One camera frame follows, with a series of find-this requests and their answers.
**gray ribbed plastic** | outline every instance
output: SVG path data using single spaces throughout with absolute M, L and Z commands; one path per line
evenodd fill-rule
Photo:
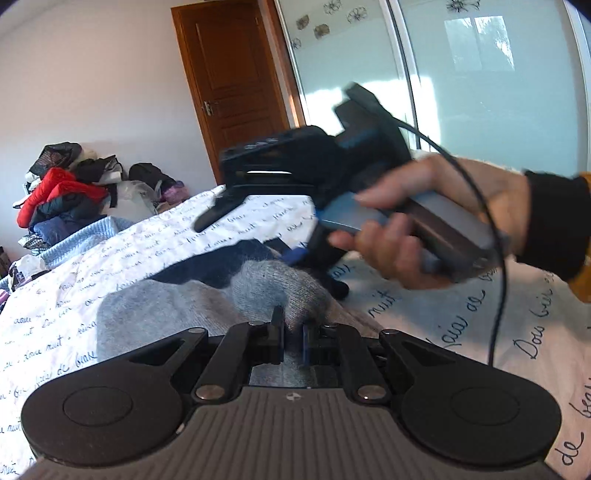
M 514 471 L 463 470 L 414 446 L 383 408 L 341 389 L 245 387 L 197 409 L 157 452 L 111 468 L 42 459 L 22 480 L 557 480 L 543 462 Z

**black wrist sleeve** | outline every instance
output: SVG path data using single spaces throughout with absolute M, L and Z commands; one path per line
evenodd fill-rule
M 591 194 L 583 177 L 567 179 L 526 171 L 530 225 L 520 263 L 569 281 L 581 270 L 591 235 Z

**bed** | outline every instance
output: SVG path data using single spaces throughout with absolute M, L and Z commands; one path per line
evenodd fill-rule
M 313 229 L 306 197 L 250 197 L 202 233 L 194 219 L 214 189 L 104 240 L 18 289 L 0 315 L 0 479 L 34 461 L 20 426 L 31 392 L 96 362 L 96 312 L 108 293 L 165 267 L 241 239 L 279 236 L 302 245 Z M 591 473 L 591 307 L 552 274 L 508 264 L 509 296 L 496 366 L 548 389 L 563 426 L 548 464 L 569 480 Z M 445 291 L 405 291 L 351 253 L 332 276 L 347 282 L 344 305 L 462 355 L 485 362 L 500 280 L 489 273 Z

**red jacket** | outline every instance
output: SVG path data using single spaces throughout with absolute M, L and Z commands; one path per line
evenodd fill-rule
M 107 191 L 103 187 L 86 185 L 76 181 L 74 174 L 63 168 L 50 168 L 31 196 L 22 204 L 17 216 L 18 226 L 28 228 L 37 205 L 66 193 L 85 193 L 94 202 L 100 202 L 107 195 Z

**sliding wardrobe door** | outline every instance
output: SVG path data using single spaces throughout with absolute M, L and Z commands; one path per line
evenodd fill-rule
M 587 168 L 582 60 L 562 0 L 391 2 L 415 68 L 419 129 L 508 167 Z
M 413 123 L 408 84 L 387 0 L 278 0 L 291 43 L 306 122 L 342 127 L 333 107 L 357 82 L 397 117 Z

